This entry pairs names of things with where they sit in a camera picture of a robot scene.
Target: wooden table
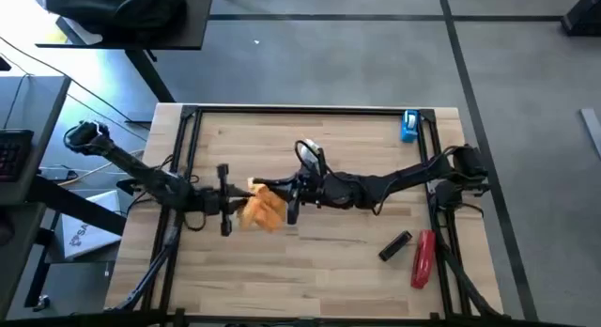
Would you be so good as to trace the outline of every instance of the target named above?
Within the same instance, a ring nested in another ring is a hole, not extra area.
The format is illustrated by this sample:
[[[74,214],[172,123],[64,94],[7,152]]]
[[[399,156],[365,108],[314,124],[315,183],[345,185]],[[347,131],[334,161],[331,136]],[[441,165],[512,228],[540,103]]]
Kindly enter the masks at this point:
[[[146,164],[160,164],[172,152],[181,107],[157,105]],[[435,112],[442,147],[464,144],[457,110]],[[325,149],[333,170],[387,174],[420,161],[417,144],[401,143],[399,129],[400,117],[390,116],[205,113],[193,173],[202,183],[217,185],[215,166],[228,163],[229,181],[242,187],[249,177],[287,177],[300,166],[294,141],[311,138]],[[107,306],[122,301],[146,271],[159,211],[159,205],[148,203],[131,211]],[[188,218],[191,224],[200,223],[199,215],[189,213]],[[318,210],[307,205],[301,207],[296,226],[269,234],[257,227],[242,231],[235,225],[228,238],[220,236],[220,221],[218,216],[209,217],[201,232],[183,229],[171,311],[183,307],[189,315],[396,319],[442,313],[436,268],[424,289],[409,285],[415,238],[420,229],[430,227],[423,186],[391,195],[379,216],[368,210]],[[502,311],[481,214],[459,210],[456,226],[467,274]],[[403,230],[415,238],[388,262],[379,260],[378,252]],[[455,278],[449,274],[458,312]]]

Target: black desk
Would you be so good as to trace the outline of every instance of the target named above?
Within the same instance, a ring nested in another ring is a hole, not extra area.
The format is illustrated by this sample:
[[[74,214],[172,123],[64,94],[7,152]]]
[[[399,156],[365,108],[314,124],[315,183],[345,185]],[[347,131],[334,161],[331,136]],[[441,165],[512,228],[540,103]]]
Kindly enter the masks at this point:
[[[21,77],[0,77],[0,118],[8,115]],[[14,226],[15,236],[0,246],[3,260],[0,276],[0,319],[10,306],[23,267],[33,243],[49,245],[52,231],[40,228],[46,207],[80,219],[92,226],[121,234],[126,218],[37,176],[39,163],[50,141],[54,125],[65,101],[70,79],[62,76],[31,76],[23,80],[19,96],[8,119],[10,129],[34,132],[32,148],[19,180],[0,182],[0,210]],[[47,265],[39,268],[28,296],[28,306],[35,305],[43,286]]]
[[[184,24],[174,33],[165,35],[144,46],[138,43],[105,43],[87,45],[73,32],[61,18],[58,27],[65,33],[69,43],[38,43],[41,48],[68,48],[68,49],[118,49],[125,50],[133,66],[138,70],[148,87],[152,90],[159,102],[176,102],[167,86],[156,72],[152,62],[146,57],[145,51],[151,50],[200,50],[205,37],[207,19],[212,0],[186,0],[187,16]],[[134,121],[150,122],[153,110],[142,114],[130,116]]]

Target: black bag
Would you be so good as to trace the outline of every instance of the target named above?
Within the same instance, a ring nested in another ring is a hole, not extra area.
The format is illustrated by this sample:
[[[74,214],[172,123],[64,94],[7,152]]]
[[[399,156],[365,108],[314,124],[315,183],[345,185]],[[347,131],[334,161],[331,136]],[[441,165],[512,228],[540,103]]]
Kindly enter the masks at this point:
[[[182,23],[185,0],[46,0],[46,9],[101,34],[104,41],[148,41]]]

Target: keyboard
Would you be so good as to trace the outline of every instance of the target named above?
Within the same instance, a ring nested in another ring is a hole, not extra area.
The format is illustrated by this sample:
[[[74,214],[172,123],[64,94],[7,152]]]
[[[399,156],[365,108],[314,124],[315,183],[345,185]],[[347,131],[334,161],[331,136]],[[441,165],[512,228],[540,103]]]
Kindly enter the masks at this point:
[[[29,130],[0,130],[0,182],[19,179],[33,136]]]

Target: orange cloth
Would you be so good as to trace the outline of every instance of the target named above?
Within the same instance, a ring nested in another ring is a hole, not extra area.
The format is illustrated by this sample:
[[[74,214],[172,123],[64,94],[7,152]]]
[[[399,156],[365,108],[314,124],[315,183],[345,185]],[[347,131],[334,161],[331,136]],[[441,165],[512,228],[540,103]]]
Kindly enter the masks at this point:
[[[282,226],[285,220],[285,201],[277,196],[265,184],[253,184],[249,179],[249,190],[254,193],[248,203],[238,212],[240,228],[248,228],[255,222],[268,232]]]

